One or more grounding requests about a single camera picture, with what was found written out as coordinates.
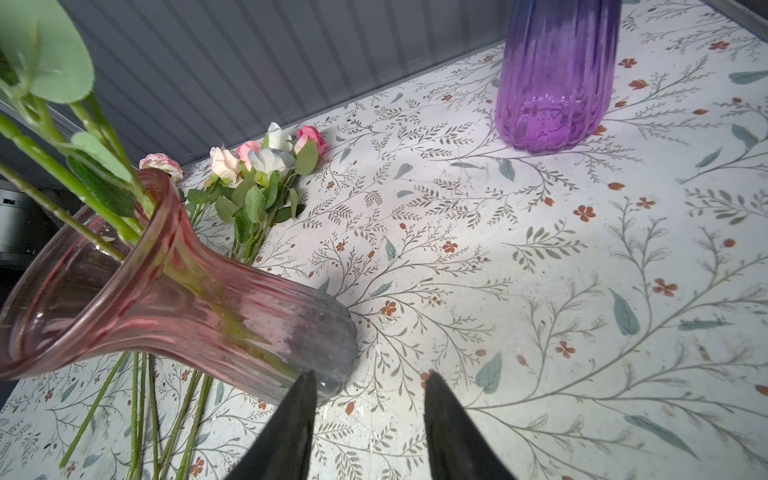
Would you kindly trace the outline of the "blue purple glass vase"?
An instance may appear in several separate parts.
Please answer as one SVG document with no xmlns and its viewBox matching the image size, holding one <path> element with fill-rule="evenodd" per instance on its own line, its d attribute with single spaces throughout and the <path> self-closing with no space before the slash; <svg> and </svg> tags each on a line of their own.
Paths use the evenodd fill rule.
<svg viewBox="0 0 768 480">
<path fill-rule="evenodd" d="M 517 150 L 549 154 L 592 135 L 612 94 L 622 4 L 515 1 L 495 126 Z"/>
</svg>

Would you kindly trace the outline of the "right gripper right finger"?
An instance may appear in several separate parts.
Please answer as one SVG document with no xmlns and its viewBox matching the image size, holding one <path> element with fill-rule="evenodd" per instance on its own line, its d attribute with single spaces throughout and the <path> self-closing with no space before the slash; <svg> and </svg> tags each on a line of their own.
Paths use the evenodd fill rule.
<svg viewBox="0 0 768 480">
<path fill-rule="evenodd" d="M 424 422 L 433 479 L 515 479 L 438 373 L 425 384 Z"/>
</svg>

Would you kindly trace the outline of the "pale pink flower spray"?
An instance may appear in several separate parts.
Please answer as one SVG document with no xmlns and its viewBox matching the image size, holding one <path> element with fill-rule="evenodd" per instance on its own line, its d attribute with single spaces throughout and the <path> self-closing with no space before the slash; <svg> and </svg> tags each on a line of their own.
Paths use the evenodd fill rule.
<svg viewBox="0 0 768 480">
<path fill-rule="evenodd" d="M 180 164 L 164 153 L 148 154 L 139 161 L 139 169 L 157 169 L 168 174 L 174 183 L 183 179 L 184 173 Z"/>
</svg>

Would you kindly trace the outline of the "magenta rose stem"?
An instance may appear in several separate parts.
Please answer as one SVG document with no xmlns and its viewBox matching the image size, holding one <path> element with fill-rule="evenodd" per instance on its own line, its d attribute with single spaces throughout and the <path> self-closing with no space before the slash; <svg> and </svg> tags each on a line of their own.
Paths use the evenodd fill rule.
<svg viewBox="0 0 768 480">
<path fill-rule="evenodd" d="M 56 218 L 65 223 L 71 229 L 75 230 L 82 237 L 91 242 L 99 251 L 109 255 L 116 261 L 123 263 L 125 257 L 101 237 L 95 235 L 87 227 L 80 224 L 74 217 L 67 213 L 62 207 L 58 206 L 52 200 L 43 195 L 21 176 L 12 171 L 9 167 L 1 164 L 1 175 L 14 184 L 22 193 L 33 199 L 43 209 L 51 212 Z"/>
</svg>

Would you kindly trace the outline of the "red pink glass vase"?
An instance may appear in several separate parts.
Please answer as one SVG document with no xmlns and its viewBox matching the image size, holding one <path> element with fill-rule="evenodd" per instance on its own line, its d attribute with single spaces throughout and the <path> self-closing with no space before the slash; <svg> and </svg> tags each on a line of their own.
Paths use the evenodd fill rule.
<svg viewBox="0 0 768 480">
<path fill-rule="evenodd" d="M 118 261 L 60 229 L 1 312 L 1 375 L 41 375 L 89 357 L 146 351 L 271 403 L 313 372 L 326 402 L 358 353 L 348 309 L 332 296 L 230 260 L 193 231 L 177 187 L 150 169 L 156 199 L 134 247 Z"/>
</svg>

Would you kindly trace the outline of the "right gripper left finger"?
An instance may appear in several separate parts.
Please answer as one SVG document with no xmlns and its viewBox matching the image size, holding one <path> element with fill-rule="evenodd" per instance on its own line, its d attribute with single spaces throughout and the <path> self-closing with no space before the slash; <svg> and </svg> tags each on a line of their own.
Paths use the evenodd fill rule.
<svg viewBox="0 0 768 480">
<path fill-rule="evenodd" d="M 310 371 L 298 377 L 226 480 L 306 479 L 316 408 L 317 382 Z"/>
</svg>

